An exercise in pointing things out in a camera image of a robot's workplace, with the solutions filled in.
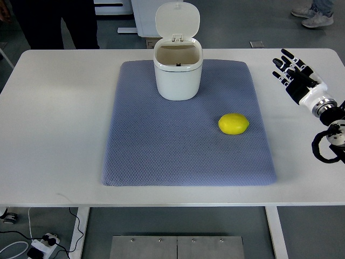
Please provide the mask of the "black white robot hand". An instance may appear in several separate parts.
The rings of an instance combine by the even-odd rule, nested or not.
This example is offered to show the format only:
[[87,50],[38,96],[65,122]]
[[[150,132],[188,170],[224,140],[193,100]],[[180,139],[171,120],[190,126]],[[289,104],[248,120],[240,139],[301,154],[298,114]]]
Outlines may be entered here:
[[310,66],[286,49],[281,49],[281,53],[281,58],[273,59],[278,71],[272,74],[295,103],[308,108],[315,117],[337,106],[327,84]]

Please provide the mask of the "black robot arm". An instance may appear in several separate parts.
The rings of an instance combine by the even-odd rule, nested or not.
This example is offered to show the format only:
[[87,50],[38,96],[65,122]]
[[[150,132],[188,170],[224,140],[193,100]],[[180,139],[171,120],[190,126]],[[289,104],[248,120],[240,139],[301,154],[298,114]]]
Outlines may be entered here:
[[[340,107],[327,108],[321,113],[320,121],[328,128],[318,133],[312,141],[314,156],[324,163],[344,162],[344,102]],[[330,143],[329,148],[335,154],[334,158],[327,159],[320,153],[319,144],[324,137]]]

